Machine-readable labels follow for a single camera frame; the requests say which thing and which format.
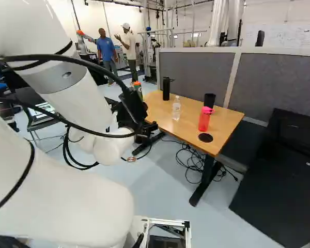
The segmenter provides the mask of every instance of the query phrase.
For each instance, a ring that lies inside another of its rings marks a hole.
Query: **table leg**
[[[208,188],[211,181],[214,179],[214,177],[217,175],[218,171],[222,167],[222,163],[216,161],[215,164],[213,164],[214,158],[206,155],[201,183],[194,191],[193,195],[190,198],[190,204],[193,207],[196,207],[198,202],[200,201],[201,197],[203,196],[204,192]]]

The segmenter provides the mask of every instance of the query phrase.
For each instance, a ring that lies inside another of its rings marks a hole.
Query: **whiteboard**
[[[265,32],[264,47],[310,48],[310,24],[245,24],[242,46],[254,47],[259,30]]]

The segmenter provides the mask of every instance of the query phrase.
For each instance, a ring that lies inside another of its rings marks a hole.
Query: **pink bottle cap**
[[[204,106],[204,107],[202,107],[201,112],[202,112],[203,114],[212,114],[212,113],[214,112],[214,109],[213,109],[213,108],[210,108],[210,107]]]

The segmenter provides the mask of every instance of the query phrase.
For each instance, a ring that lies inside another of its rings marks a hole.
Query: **pink water bottle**
[[[202,107],[200,120],[198,121],[198,129],[202,132],[205,132],[209,126],[210,114],[212,114],[214,110],[209,107]]]

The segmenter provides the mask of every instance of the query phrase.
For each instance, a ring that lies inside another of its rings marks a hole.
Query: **window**
[[[194,33],[194,34],[193,34],[193,37],[194,37],[194,38],[196,38],[197,36],[201,37],[201,35],[202,35],[202,33]]]

